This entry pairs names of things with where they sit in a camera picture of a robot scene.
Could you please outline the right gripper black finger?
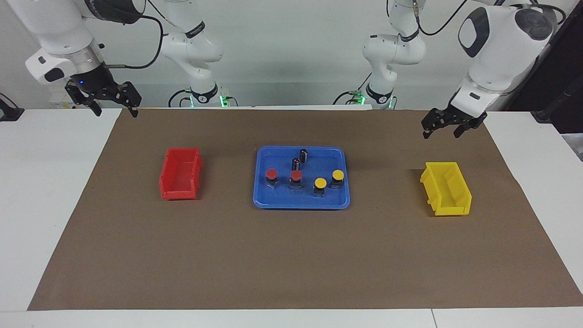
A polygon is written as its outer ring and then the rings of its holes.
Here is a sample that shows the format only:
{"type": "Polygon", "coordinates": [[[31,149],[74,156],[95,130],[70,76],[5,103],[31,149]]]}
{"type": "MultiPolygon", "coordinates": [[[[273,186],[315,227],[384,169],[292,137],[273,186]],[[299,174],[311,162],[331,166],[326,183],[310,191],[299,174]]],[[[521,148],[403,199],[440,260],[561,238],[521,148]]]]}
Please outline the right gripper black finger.
{"type": "Polygon", "coordinates": [[[71,100],[75,104],[86,106],[90,108],[90,110],[97,117],[101,116],[102,108],[100,107],[98,102],[96,102],[95,96],[93,94],[90,94],[89,96],[84,95],[81,89],[79,89],[79,87],[77,87],[77,85],[75,84],[66,84],[64,88],[69,97],[71,98],[71,100]]]}
{"type": "Polygon", "coordinates": [[[114,102],[127,108],[133,118],[137,118],[139,115],[138,107],[140,106],[141,101],[142,96],[131,82],[127,81],[123,84],[117,85],[117,93],[114,96],[114,102]]]}

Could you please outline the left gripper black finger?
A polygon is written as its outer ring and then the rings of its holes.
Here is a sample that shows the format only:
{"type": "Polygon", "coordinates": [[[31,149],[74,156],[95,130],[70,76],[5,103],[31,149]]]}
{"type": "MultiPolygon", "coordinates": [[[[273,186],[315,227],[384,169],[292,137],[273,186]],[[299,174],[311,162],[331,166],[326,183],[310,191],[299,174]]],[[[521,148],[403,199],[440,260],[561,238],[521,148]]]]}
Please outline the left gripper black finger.
{"type": "Polygon", "coordinates": [[[421,126],[423,127],[423,137],[424,139],[429,139],[431,134],[440,128],[445,127],[444,123],[444,111],[429,111],[427,115],[421,120],[421,126]]]}
{"type": "Polygon", "coordinates": [[[470,120],[462,121],[453,132],[454,137],[459,138],[463,133],[469,129],[477,129],[481,126],[485,118],[472,118],[470,120]]]}

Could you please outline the blue plastic tray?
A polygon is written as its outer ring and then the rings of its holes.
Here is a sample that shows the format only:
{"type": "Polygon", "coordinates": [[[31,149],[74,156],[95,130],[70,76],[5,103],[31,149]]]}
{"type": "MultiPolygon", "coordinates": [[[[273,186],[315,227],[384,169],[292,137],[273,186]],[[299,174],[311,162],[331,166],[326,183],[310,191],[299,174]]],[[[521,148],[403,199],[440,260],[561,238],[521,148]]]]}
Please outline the blue plastic tray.
{"type": "Polygon", "coordinates": [[[253,201],[259,208],[280,210],[343,210],[350,204],[346,156],[337,147],[274,146],[260,148],[256,158],[253,201]],[[300,149],[308,150],[308,158],[301,163],[302,188],[289,186],[292,159],[299,158],[300,149]],[[274,168],[278,172],[278,184],[274,189],[267,186],[265,172],[274,168]],[[334,170],[345,173],[341,189],[332,189],[330,180],[334,170]],[[315,197],[314,180],[323,177],[327,187],[323,197],[315,197]]]}

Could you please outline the yellow plastic parts bin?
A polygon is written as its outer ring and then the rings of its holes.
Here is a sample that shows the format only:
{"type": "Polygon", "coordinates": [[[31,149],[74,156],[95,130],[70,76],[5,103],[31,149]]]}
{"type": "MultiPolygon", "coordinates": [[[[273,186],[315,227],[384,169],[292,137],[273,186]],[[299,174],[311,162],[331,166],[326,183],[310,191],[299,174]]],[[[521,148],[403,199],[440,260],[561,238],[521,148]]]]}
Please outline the yellow plastic parts bin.
{"type": "Polygon", "coordinates": [[[426,162],[420,183],[435,216],[469,214],[472,194],[457,162],[426,162]]]}

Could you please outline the red plastic parts bin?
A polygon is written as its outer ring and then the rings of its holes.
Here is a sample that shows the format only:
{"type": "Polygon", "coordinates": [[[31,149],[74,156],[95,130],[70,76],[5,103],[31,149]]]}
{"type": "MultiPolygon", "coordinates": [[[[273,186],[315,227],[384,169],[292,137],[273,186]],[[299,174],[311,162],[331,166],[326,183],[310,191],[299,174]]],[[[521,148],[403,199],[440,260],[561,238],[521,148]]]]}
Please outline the red plastic parts bin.
{"type": "Polygon", "coordinates": [[[203,161],[199,148],[167,149],[159,189],[163,200],[195,200],[203,161]]]}

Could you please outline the black equipment stand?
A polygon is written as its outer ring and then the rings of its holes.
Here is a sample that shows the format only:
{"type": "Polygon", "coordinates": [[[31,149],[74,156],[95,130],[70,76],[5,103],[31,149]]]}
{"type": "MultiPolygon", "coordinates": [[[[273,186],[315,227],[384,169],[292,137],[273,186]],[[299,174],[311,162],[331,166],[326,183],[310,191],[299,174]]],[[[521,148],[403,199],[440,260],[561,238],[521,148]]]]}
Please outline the black equipment stand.
{"type": "Polygon", "coordinates": [[[546,111],[559,133],[583,133],[583,0],[578,0],[550,51],[507,110],[546,111]]]}

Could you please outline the brown paper table mat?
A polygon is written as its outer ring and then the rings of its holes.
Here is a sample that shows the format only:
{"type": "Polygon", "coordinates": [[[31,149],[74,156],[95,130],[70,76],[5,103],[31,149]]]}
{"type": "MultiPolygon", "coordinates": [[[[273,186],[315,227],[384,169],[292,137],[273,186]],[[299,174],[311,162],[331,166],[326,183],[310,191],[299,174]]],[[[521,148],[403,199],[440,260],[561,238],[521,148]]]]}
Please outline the brown paper table mat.
{"type": "Polygon", "coordinates": [[[119,115],[31,311],[579,307],[583,293],[484,127],[421,135],[423,111],[119,115]],[[261,210],[265,145],[342,148],[345,210],[261,210]],[[169,148],[199,148],[195,200],[163,200],[169,148]],[[466,216],[435,216],[426,162],[457,162],[466,216]]]}

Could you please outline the black mount bracket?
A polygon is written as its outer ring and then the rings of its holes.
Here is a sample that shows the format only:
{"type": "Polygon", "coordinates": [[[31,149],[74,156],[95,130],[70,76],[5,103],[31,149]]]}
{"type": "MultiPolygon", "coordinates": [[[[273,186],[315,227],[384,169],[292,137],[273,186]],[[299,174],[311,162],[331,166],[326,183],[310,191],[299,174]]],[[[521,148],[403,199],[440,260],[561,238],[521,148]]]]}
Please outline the black mount bracket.
{"type": "Polygon", "coordinates": [[[0,112],[2,112],[0,122],[17,121],[25,112],[25,108],[17,106],[11,98],[0,92],[0,112]]]}

